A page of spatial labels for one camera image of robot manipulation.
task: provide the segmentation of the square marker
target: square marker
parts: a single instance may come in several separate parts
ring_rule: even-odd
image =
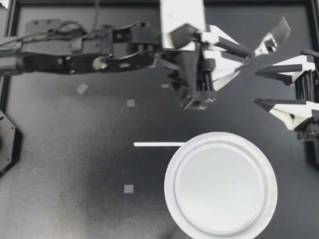
[[[124,185],[124,193],[134,193],[134,185],[133,184],[125,184]]]
[[[135,106],[135,100],[127,100],[127,107],[134,107]]]
[[[85,85],[84,83],[82,83],[79,87],[78,87],[78,89],[76,90],[80,95],[82,95],[85,91],[86,91],[86,89],[88,88],[88,86],[87,85]]]
[[[161,84],[161,88],[169,88],[169,84]]]

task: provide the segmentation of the black wire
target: black wire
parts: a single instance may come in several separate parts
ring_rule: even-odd
[[[77,25],[79,27],[79,29],[81,29],[85,33],[85,35],[82,36],[83,38],[89,38],[92,35],[92,33],[96,32],[96,26],[97,26],[97,23],[98,23],[99,15],[100,15],[100,1],[99,0],[95,0],[94,24],[93,24],[93,27],[92,27],[92,30],[91,30],[90,33],[87,33],[85,28],[81,24],[76,22],[76,21],[64,21],[56,29],[54,29],[50,33],[48,33],[48,32],[37,32],[37,33],[33,33],[33,34],[22,36],[22,37],[17,37],[15,39],[11,40],[11,41],[7,41],[5,43],[0,44],[0,47],[9,45],[11,43],[14,43],[14,42],[17,42],[17,41],[20,41],[20,40],[23,40],[25,38],[29,38],[29,37],[33,37],[33,36],[39,36],[39,35],[45,35],[45,38],[43,40],[46,40],[46,39],[49,39],[49,36],[53,36],[54,34],[56,34],[64,26],[68,26],[68,25],[71,25],[71,24]]]
[[[87,31],[85,30],[85,28],[78,22],[76,21],[64,21],[62,22],[56,29],[54,29],[51,34],[55,34],[57,33],[61,28],[68,26],[68,25],[77,25],[79,27],[79,29],[81,29],[85,34],[87,33]]]

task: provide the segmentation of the plate rim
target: plate rim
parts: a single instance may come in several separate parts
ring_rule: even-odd
[[[183,216],[183,213],[179,210],[179,206],[174,196],[174,182],[175,182],[175,172],[178,172],[179,165],[181,165],[182,159],[179,157],[189,152],[192,148],[194,148],[198,144],[208,143],[210,141],[228,141],[234,144],[241,146],[246,149],[249,153],[251,153],[260,163],[260,170],[265,173],[265,178],[269,188],[271,190],[267,191],[266,197],[266,205],[264,207],[263,213],[260,215],[259,219],[256,221],[255,225],[248,229],[245,233],[242,233],[243,230],[240,230],[241,234],[235,235],[231,234],[231,236],[221,235],[221,236],[212,236],[209,234],[205,234],[202,231],[196,229],[193,225],[191,225]],[[194,239],[253,239],[257,235],[259,235],[265,227],[270,222],[277,205],[277,180],[273,168],[264,155],[264,153],[255,146],[252,142],[247,139],[238,136],[233,133],[228,132],[209,132],[198,135],[189,141],[187,141],[182,147],[180,147],[176,153],[171,158],[164,180],[164,195],[167,208],[176,222],[176,224],[184,231],[187,235]]]

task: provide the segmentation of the white paper plate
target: white paper plate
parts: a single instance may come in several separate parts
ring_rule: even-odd
[[[253,239],[277,203],[276,177],[265,155],[224,132],[199,135],[179,148],[164,192],[174,221],[194,239]]]

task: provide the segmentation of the black tabletop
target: black tabletop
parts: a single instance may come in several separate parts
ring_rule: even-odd
[[[319,172],[305,145],[255,98],[294,99],[293,87],[253,76],[257,68],[311,48],[307,10],[292,6],[206,7],[214,24],[247,48],[284,16],[292,34],[219,92],[204,112],[183,111],[164,69],[129,73],[13,77],[6,113],[23,133],[20,162],[0,179],[4,239],[187,239],[166,208],[163,182],[175,147],[135,148],[135,141],[187,141],[212,131],[238,134],[269,159],[278,204],[259,239],[314,239],[319,234]],[[92,8],[24,7],[18,33],[35,18],[72,19],[90,29]],[[157,6],[105,7],[99,23],[147,20],[160,29]],[[88,86],[81,95],[76,90]],[[135,100],[127,107],[127,100]],[[134,193],[124,194],[133,184]]]

